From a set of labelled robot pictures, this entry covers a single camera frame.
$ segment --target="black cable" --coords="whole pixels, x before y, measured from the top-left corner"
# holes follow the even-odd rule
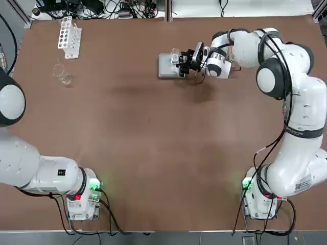
[[[288,236],[292,233],[292,231],[294,230],[294,227],[295,227],[295,223],[296,223],[296,209],[291,200],[287,199],[287,202],[291,205],[292,210],[293,210],[293,221],[292,221],[290,228],[286,232],[265,231],[265,233],[268,233],[268,234],[271,234],[274,236]]]
[[[67,235],[74,235],[74,233],[69,233],[68,230],[66,229],[65,224],[63,222],[62,213],[61,213],[61,209],[60,209],[58,200],[57,199],[54,199],[54,200],[55,200],[55,202],[57,204],[57,207],[58,207],[58,211],[59,211],[59,214],[60,214],[60,219],[61,219],[61,224],[62,224],[63,229],[65,230]]]
[[[7,27],[7,29],[9,30],[11,36],[12,36],[12,39],[14,41],[14,45],[15,45],[15,57],[14,57],[14,61],[12,62],[9,70],[7,71],[7,74],[9,75],[12,71],[12,69],[14,68],[15,64],[16,64],[16,61],[17,61],[17,56],[18,56],[18,44],[17,44],[17,40],[16,40],[16,37],[15,37],[15,34],[14,32],[12,31],[10,25],[8,24],[8,22],[6,21],[6,19],[0,14],[0,19],[4,22],[5,26]]]
[[[99,245],[101,245],[101,236],[99,233],[98,233],[98,237],[99,237]]]
[[[108,198],[108,196],[107,196],[107,193],[104,192],[103,190],[101,190],[101,192],[102,192],[103,195],[105,196],[105,198],[106,198],[106,200],[107,200],[108,207],[110,208],[109,198]],[[117,234],[117,232],[112,233],[112,231],[111,231],[111,214],[109,213],[109,235],[111,235],[111,236],[115,236],[116,234]]]
[[[118,222],[116,220],[116,218],[114,217],[110,207],[103,201],[103,200],[100,200],[100,203],[103,204],[105,206],[105,208],[108,210],[108,212],[110,213],[111,217],[112,217],[112,220],[113,220],[113,223],[114,225],[116,226],[117,230],[122,234],[122,235],[130,235],[131,233],[130,232],[125,232],[123,231],[119,225],[118,225]]]
[[[222,1],[222,0],[218,0],[218,1],[219,1],[219,5],[220,5],[220,8],[221,8],[220,17],[224,17],[224,10],[225,10],[225,8],[226,8],[226,6],[227,6],[227,4],[228,4],[228,0],[226,0],[226,3],[225,3],[225,5],[224,5],[224,7],[222,7],[222,5],[221,5],[221,1]]]
[[[83,237],[83,235],[81,235],[80,237],[78,237],[78,238],[74,241],[74,243],[73,243],[72,245],[75,245],[75,244],[78,242],[78,240],[81,239],[82,237]]]

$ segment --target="white robotic arm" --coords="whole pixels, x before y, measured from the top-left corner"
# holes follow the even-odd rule
[[[78,167],[72,159],[41,156],[5,129],[23,117],[25,108],[22,88],[0,68],[0,183],[66,195],[70,219],[97,219],[101,183],[91,169]]]
[[[218,32],[210,48],[181,53],[177,65],[180,77],[187,76],[190,68],[207,72],[208,76],[228,78],[231,65],[226,54],[229,46],[232,46],[232,59],[238,64],[259,66],[256,82],[261,92],[286,101],[287,123],[277,158],[260,167],[258,172],[251,168],[242,181],[243,190],[247,190],[245,215],[252,219],[273,218],[276,197],[298,194],[327,179],[327,153],[320,149],[327,112],[326,84],[308,76],[314,63],[311,50],[299,44],[283,44],[279,32],[273,28],[251,33],[245,29]]]

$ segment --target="test tube rack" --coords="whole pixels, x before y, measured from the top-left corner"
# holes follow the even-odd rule
[[[82,28],[72,23],[72,17],[64,17],[61,21],[58,49],[64,50],[65,59],[76,59],[80,53]]]

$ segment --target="table surface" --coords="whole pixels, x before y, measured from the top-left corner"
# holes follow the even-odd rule
[[[94,169],[124,230],[231,230],[254,152],[283,127],[282,103],[258,90],[255,68],[195,86],[193,79],[160,79],[160,53],[195,48],[199,40],[208,45],[217,31],[275,27],[284,42],[312,49],[312,75],[327,81],[326,47],[309,15],[78,21],[83,33],[76,60],[64,60],[57,49],[59,25],[35,21],[24,35],[14,78],[27,109],[10,130],[42,155],[66,156]],[[53,77],[58,61],[73,76],[71,88]],[[326,140],[322,147],[327,149]],[[296,229],[327,229],[325,188],[291,198]],[[54,201],[6,185],[0,192],[7,197],[0,230],[62,230]],[[283,205],[268,228],[288,228],[290,213]],[[107,230],[108,216],[103,210],[100,221],[78,224]],[[244,229],[241,216],[237,229]]]

